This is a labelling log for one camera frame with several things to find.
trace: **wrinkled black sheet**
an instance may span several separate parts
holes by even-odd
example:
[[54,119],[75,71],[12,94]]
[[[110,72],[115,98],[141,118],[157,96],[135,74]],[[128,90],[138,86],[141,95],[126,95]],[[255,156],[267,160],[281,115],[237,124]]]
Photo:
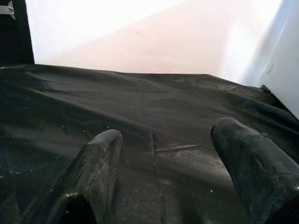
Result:
[[248,223],[210,140],[221,117],[267,133],[299,162],[299,122],[275,97],[210,75],[2,67],[0,99],[0,201],[11,195],[20,216],[111,128],[123,136],[124,162],[108,223]]

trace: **door hinge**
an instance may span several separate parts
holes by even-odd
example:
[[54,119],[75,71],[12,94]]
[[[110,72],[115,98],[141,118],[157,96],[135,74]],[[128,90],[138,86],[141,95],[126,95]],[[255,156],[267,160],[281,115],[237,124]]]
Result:
[[13,1],[10,1],[7,6],[0,6],[0,14],[10,15],[15,20]]

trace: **black plastic sheet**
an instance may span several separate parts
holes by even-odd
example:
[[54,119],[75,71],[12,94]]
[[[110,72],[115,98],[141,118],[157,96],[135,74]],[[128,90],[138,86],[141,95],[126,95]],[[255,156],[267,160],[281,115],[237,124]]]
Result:
[[24,65],[0,69],[0,97],[0,200],[10,195],[20,217],[107,129],[124,141],[107,223],[248,223],[210,140],[221,117],[267,133],[299,162],[299,122],[274,96],[210,75]]

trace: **white wall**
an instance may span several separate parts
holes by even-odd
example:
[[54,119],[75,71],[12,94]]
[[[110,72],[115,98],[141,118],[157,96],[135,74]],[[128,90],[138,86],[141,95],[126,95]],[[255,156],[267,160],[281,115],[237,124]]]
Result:
[[278,37],[266,40],[282,2],[26,0],[36,63],[208,73],[246,85],[258,85],[269,61]]
[[260,84],[299,119],[299,0],[293,2],[291,16]]

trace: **metal hinge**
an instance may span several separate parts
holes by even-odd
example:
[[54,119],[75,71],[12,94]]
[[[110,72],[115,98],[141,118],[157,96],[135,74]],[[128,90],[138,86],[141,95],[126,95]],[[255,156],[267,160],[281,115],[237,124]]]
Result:
[[13,2],[10,1],[7,6],[0,6],[0,14],[10,15],[15,20]]

